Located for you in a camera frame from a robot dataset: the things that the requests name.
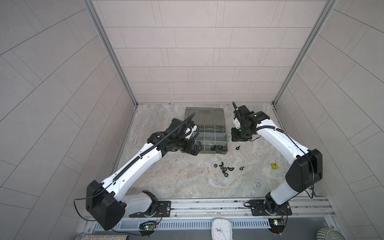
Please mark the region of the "translucent grey organizer box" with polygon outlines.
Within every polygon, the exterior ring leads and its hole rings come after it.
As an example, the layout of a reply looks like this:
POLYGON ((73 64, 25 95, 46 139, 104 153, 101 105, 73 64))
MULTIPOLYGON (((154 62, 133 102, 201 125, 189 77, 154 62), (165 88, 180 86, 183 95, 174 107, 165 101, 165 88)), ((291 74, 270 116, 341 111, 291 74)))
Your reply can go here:
POLYGON ((222 154, 228 152, 228 135, 223 108, 187 107, 185 117, 195 114, 192 121, 198 126, 199 133, 196 140, 200 141, 203 149, 201 154, 222 154), (225 146, 226 151, 211 151, 211 147, 225 146))

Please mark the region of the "green gift-print cube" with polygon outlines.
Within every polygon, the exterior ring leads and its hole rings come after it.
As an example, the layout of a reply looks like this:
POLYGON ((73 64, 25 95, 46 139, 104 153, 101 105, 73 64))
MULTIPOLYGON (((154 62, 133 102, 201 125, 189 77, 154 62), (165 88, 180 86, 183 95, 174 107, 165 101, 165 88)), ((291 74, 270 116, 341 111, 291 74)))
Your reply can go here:
POLYGON ((272 169, 278 169, 279 168, 278 164, 276 164, 276 163, 271 163, 271 167, 272 167, 272 169))

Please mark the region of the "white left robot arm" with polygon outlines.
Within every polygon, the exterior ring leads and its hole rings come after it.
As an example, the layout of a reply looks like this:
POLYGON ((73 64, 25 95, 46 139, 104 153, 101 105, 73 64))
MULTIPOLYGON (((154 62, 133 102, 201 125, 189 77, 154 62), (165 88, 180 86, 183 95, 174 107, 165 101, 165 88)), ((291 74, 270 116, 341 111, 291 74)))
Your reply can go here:
POLYGON ((102 182, 92 181, 87 186, 85 209, 92 221, 99 223, 105 231, 114 227, 128 214, 145 217, 163 216, 158 198, 150 191, 126 197, 125 194, 136 180, 168 152, 182 151, 196 156, 202 145, 196 140, 198 126, 193 122, 194 115, 185 120, 172 119, 163 132, 153 133, 140 151, 123 167, 102 182))

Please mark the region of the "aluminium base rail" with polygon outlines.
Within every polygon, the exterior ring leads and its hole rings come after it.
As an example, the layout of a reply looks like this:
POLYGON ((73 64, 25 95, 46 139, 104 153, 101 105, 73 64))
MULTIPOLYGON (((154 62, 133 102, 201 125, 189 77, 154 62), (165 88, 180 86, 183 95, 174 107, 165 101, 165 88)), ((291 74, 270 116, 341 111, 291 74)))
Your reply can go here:
MULTIPOLYGON (((158 208, 169 219, 240 219, 272 218, 264 206, 264 198, 165 199, 158 208)), ((278 216, 333 217, 334 210, 326 197, 295 197, 277 210, 278 216)))

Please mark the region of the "white square clock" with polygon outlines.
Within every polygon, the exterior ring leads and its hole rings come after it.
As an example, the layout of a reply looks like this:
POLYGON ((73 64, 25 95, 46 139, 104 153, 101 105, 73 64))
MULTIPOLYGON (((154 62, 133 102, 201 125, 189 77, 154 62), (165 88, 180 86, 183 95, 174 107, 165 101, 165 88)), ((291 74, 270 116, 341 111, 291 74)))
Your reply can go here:
POLYGON ((211 229, 212 240, 232 240, 232 224, 227 219, 214 219, 211 229))

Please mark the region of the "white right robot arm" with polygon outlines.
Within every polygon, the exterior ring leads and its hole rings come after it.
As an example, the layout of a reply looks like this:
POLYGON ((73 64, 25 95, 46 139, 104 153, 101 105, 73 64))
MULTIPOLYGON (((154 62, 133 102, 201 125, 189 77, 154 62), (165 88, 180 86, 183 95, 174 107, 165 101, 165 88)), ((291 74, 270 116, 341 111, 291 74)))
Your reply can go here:
POLYGON ((288 161, 290 168, 283 182, 266 195, 265 201, 257 205, 269 215, 288 215, 288 201, 298 194, 313 188, 323 178, 323 155, 317 149, 309 150, 293 140, 284 130, 262 111, 253 112, 246 106, 234 106, 234 128, 231 128, 233 142, 253 141, 260 135, 271 143, 288 161))

